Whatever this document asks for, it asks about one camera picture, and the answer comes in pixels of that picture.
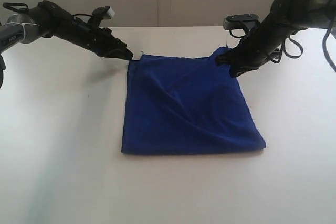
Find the blue towel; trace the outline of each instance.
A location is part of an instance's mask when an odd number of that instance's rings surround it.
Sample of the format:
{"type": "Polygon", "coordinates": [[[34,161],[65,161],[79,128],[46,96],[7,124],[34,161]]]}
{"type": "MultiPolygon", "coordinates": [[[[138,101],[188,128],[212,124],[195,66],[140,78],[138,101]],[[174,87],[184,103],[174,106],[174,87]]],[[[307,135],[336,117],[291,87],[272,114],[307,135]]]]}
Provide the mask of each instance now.
{"type": "Polygon", "coordinates": [[[192,155],[266,147],[229,65],[206,58],[143,55],[131,61],[121,152],[192,155]]]}

